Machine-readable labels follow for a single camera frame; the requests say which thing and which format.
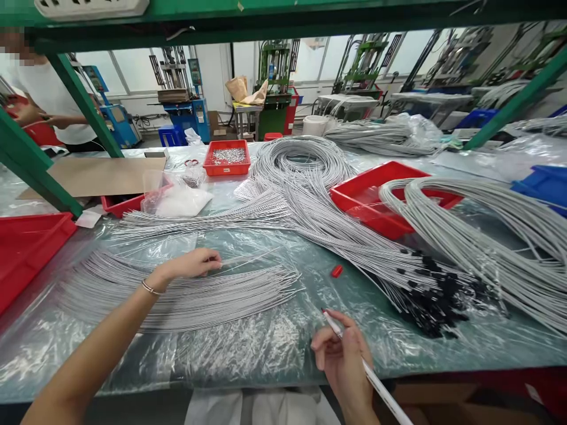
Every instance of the blue machine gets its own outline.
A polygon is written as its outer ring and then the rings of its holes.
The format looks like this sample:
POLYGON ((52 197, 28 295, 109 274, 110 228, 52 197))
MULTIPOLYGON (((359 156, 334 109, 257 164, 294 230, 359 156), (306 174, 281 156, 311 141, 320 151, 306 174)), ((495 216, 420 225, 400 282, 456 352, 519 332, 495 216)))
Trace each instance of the blue machine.
POLYGON ((158 92, 158 98, 160 94, 166 92, 168 94, 178 93, 181 98, 188 95, 189 100, 185 102, 166 102, 165 98, 160 102, 174 126, 182 128, 183 131, 192 128, 201 137, 203 143, 208 145, 211 141, 211 126, 208 121, 207 102, 203 98, 202 88, 200 89, 202 82, 199 61, 197 59, 185 60, 183 48, 180 46, 163 47, 162 53, 166 60, 160 61, 159 65, 156 56, 150 56, 156 81, 164 88, 163 91, 158 92), (195 87, 194 94, 191 92, 187 78, 187 67, 195 87))
POLYGON ((127 149, 136 145, 141 138, 132 128, 128 112, 121 104, 111 104, 106 98, 105 93, 108 92, 108 87, 99 69, 96 66, 83 66, 83 71, 87 74, 90 82, 93 84, 94 89, 99 92, 104 100, 104 105, 100 106, 100 112, 105 118, 107 123, 110 123, 110 132, 114 136, 116 143, 122 148, 127 149))

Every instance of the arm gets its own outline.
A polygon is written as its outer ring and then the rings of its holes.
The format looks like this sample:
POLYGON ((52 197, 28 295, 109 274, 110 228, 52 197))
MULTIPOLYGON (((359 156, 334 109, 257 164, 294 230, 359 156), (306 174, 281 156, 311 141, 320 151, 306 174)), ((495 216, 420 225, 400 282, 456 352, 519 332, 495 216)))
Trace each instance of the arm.
MULTIPOLYGON (((99 104, 97 103, 94 95, 90 94, 90 99, 93 101, 94 107, 96 108, 97 113, 102 116, 99 108, 99 104)), ((49 118, 45 122, 51 126, 57 127, 61 130, 66 129, 70 125, 75 124, 83 124, 88 125, 89 121, 82 115, 77 116, 68 116, 68 115, 49 115, 46 113, 41 114, 42 117, 49 118)))
POLYGON ((29 93, 25 93, 25 96, 28 98, 28 104, 22 107, 19 111, 18 117, 15 119, 20 127, 25 127, 26 125, 30 125, 34 122, 42 121, 41 114, 44 113, 44 111, 34 102, 29 93))
MULTIPOLYGON (((176 277, 222 267, 219 253, 199 248, 154 270, 146 284, 164 292, 176 277)), ((158 296, 140 285, 71 354, 28 409, 22 425, 77 424, 90 400, 118 364, 158 296)))
POLYGON ((380 425, 372 407, 374 389, 361 359, 373 368, 370 348, 354 320, 334 310, 326 311, 343 324, 343 339, 329 326, 319 329, 311 341, 317 368, 325 371, 347 425, 380 425))

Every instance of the red cap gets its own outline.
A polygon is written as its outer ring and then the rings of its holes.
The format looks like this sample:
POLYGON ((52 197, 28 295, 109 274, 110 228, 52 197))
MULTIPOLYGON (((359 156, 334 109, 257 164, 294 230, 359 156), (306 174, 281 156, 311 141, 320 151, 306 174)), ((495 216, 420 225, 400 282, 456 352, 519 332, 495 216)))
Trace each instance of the red cap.
POLYGON ((342 272, 343 272, 343 267, 339 264, 337 267, 333 269, 333 271, 331 272, 331 276, 337 278, 341 275, 342 272))

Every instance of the blue plastic bin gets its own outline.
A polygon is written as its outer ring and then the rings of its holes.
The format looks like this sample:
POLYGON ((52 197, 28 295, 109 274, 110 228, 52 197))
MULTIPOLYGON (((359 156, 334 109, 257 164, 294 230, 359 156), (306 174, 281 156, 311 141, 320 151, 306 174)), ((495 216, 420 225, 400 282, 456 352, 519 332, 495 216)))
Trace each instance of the blue plastic bin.
MULTIPOLYGON (((511 189, 552 204, 567 208, 567 167, 534 165, 533 172, 522 181, 514 181, 511 189)), ((566 208, 550 206, 556 213, 567 217, 566 208)))
POLYGON ((475 109, 463 118, 456 128, 482 128, 498 112, 500 109, 475 109))
POLYGON ((158 130, 161 145, 166 146, 185 146, 187 141, 183 129, 176 125, 161 126, 158 130))

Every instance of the cardboard sheet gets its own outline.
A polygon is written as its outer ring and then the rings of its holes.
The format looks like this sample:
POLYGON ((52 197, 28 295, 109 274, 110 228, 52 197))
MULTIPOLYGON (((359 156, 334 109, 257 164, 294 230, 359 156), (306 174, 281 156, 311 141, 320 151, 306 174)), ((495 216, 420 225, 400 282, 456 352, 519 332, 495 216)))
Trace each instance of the cardboard sheet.
MULTIPOLYGON (((144 172, 163 171, 167 158, 61 158, 47 172, 72 197, 144 193, 144 172)), ((31 188, 18 199, 41 199, 31 188)))

